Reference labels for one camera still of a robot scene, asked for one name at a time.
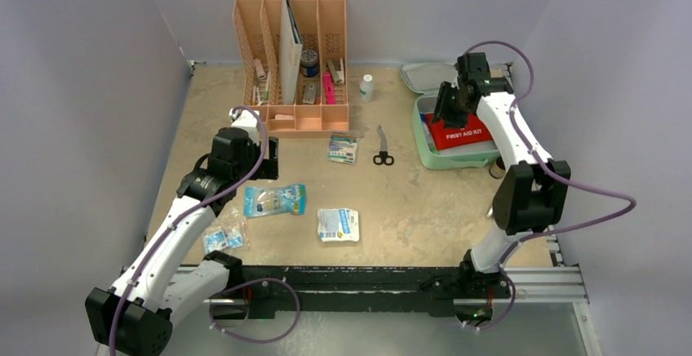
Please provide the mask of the red zipper pouch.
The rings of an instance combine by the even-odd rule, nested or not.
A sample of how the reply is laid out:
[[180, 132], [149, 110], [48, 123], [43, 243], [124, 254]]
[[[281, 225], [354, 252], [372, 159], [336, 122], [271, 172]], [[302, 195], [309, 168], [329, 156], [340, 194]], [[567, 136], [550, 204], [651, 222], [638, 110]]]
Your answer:
[[423, 118], [438, 150], [492, 141], [487, 127], [475, 115], [469, 117], [464, 128], [447, 127], [442, 120], [433, 122], [432, 113], [425, 113]]

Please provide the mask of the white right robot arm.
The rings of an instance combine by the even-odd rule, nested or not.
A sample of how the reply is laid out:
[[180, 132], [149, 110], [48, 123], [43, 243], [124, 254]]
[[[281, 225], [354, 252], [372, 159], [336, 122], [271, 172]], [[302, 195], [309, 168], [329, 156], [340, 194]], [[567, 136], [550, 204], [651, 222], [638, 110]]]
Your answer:
[[455, 68], [456, 78], [440, 85], [432, 121], [465, 128], [476, 117], [490, 133], [506, 170], [492, 202], [495, 227], [470, 250], [472, 266], [458, 275], [460, 290], [478, 296], [489, 287], [489, 274], [500, 271], [519, 243], [561, 219], [571, 169], [553, 159], [531, 132], [521, 132], [526, 121], [517, 98], [506, 79], [492, 77], [485, 53], [467, 52]]

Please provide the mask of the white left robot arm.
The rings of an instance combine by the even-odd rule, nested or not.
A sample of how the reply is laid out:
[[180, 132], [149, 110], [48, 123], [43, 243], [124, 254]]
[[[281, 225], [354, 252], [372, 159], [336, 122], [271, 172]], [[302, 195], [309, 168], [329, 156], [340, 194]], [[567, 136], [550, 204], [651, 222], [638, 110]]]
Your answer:
[[278, 178], [279, 140], [255, 139], [237, 127], [214, 136], [182, 179], [157, 232], [135, 261], [106, 290], [94, 288], [85, 300], [95, 340], [112, 355], [159, 355], [175, 326], [209, 296], [238, 295], [246, 285], [242, 260], [222, 251], [179, 281], [172, 279], [193, 244], [248, 180]]

